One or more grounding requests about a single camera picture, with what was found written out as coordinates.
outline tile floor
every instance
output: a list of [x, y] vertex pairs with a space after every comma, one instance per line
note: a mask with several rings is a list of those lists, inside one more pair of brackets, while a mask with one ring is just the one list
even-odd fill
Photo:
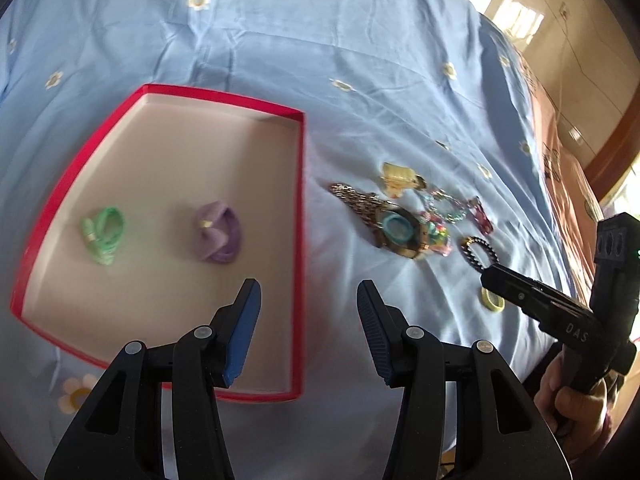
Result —
[[[585, 167], [640, 81], [640, 61], [604, 0], [471, 0], [510, 34], [556, 107], [564, 145]], [[562, 18], [561, 7], [568, 11]], [[572, 139], [575, 127], [580, 137]]]

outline screw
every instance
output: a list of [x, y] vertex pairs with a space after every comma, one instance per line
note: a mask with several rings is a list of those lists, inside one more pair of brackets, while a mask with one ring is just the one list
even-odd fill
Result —
[[410, 326], [406, 329], [406, 334], [411, 339], [422, 339], [424, 337], [424, 330], [419, 326]]
[[137, 354], [142, 350], [142, 345], [140, 341], [132, 341], [131, 343], [127, 343], [127, 346], [124, 347], [124, 351], [129, 355]]
[[193, 331], [193, 335], [198, 339], [206, 339], [211, 334], [213, 334], [213, 331], [211, 330], [211, 327], [207, 325], [199, 326]]
[[483, 354], [490, 354], [491, 352], [494, 351], [494, 346], [488, 341], [485, 341], [484, 339], [481, 339], [480, 341], [478, 341], [476, 343], [476, 346], [478, 347], [478, 350], [481, 351]]

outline teal hair tie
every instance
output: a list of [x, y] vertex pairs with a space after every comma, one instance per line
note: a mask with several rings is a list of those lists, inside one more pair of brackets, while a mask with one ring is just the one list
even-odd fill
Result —
[[106, 207], [94, 219], [81, 221], [82, 238], [92, 258], [101, 265], [111, 265], [124, 232], [124, 216], [115, 207]]

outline purple scrunchie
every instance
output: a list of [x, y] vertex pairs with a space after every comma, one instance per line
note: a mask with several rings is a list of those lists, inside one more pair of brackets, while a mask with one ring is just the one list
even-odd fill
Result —
[[217, 264], [236, 259], [241, 241], [240, 221], [227, 204], [216, 201], [202, 206], [196, 212], [195, 221], [199, 259]]

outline blue bedsheet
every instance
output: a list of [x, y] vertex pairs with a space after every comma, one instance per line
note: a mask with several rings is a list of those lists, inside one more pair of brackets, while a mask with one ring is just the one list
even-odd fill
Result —
[[[420, 262], [378, 250], [326, 191], [335, 181], [377, 191], [386, 161], [479, 195], [502, 263], [571, 294], [518, 66], [467, 0], [14, 0], [0, 20], [0, 430], [18, 455], [41, 477], [71, 420], [68, 380], [100, 374], [9, 313], [24, 243], [79, 146], [145, 82], [307, 113], [305, 395], [221, 406], [238, 479], [382, 476], [401, 392], [367, 349], [354, 304], [364, 278], [410, 323], [447, 342], [489, 339], [526, 377], [551, 339], [513, 306], [483, 308], [458, 250]], [[403, 203], [418, 207], [411, 194]], [[470, 221], [452, 232], [479, 235]]]

